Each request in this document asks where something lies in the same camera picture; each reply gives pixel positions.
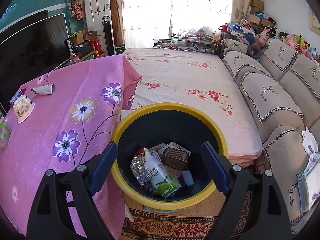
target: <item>pink tablecloth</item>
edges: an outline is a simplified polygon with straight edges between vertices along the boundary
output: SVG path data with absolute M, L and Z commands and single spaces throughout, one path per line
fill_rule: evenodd
M 21 86 L 27 89 L 35 108 L 23 123 L 17 122 L 12 109 L 9 111 L 12 133 L 7 148 L 0 151 L 0 205 L 24 235 L 45 171 L 71 171 L 100 154 L 110 141 L 121 108 L 130 109 L 141 75 L 124 56 L 117 55 L 77 63 L 44 78 L 55 85 L 55 92 L 39 96 L 30 91 L 38 86 L 38 79 Z M 124 200 L 111 174 L 93 198 L 118 239 Z M 70 208 L 70 213 L 77 233 L 84 235 L 76 208 Z

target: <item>white and green bottle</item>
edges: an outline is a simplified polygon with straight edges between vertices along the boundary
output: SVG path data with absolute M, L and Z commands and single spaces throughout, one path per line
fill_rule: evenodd
M 144 149 L 144 163 L 146 171 L 151 176 L 150 182 L 161 197 L 167 198 L 181 188 L 180 182 L 151 155 L 147 148 Z

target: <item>trash can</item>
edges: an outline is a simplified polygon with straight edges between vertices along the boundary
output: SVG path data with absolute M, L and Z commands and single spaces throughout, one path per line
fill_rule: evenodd
M 217 153 L 228 157 L 227 143 L 217 124 L 201 111 L 177 103 L 156 103 L 135 110 L 118 124 L 111 140 L 118 144 L 118 156 L 111 169 L 117 185 L 138 203 L 159 210 L 192 206 L 216 189 L 200 154 L 203 142 L 209 141 Z M 172 141 L 191 152 L 189 170 L 195 183 L 164 199 L 140 186 L 130 163 L 139 149 Z

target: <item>floral bed sheet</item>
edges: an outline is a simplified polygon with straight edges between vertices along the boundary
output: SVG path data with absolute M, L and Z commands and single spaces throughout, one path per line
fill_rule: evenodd
M 130 112 L 157 102 L 197 108 L 222 130 L 232 163 L 253 164 L 262 142 L 250 109 L 218 56 L 169 49 L 127 49 L 124 55 L 142 75 Z
M 72 171 L 100 154 L 110 141 L 121 109 L 130 109 L 127 102 L 140 80 L 129 61 L 117 55 L 80 62 L 21 86 L 35 108 L 22 123 L 12 109 L 8 112 L 12 133 L 7 148 L 0 150 L 0 205 L 20 233 L 26 235 L 30 208 L 45 171 Z M 30 91 L 48 83 L 55 85 L 52 95 Z M 93 199 L 118 239 L 124 199 L 111 174 Z M 72 200 L 71 192 L 67 200 Z M 84 236 L 76 208 L 69 210 L 76 232 Z

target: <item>television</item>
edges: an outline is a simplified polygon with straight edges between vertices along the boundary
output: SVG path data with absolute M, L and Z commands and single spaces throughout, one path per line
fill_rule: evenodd
M 68 61 L 64 13 L 33 23 L 0 43 L 0 104 L 9 101 L 24 83 Z
M 33 23 L 36 23 L 36 22 L 41 21 L 43 19 L 46 19 L 47 17 L 48 17 L 48 10 L 43 10 L 41 12 L 32 14 L 32 15 L 16 22 L 15 24 L 9 26 L 8 28 L 6 28 L 4 31 L 2 31 L 0 33 L 0 43 L 5 41 L 10 36 L 14 35 L 16 32 L 20 31 L 21 29 L 23 29 Z

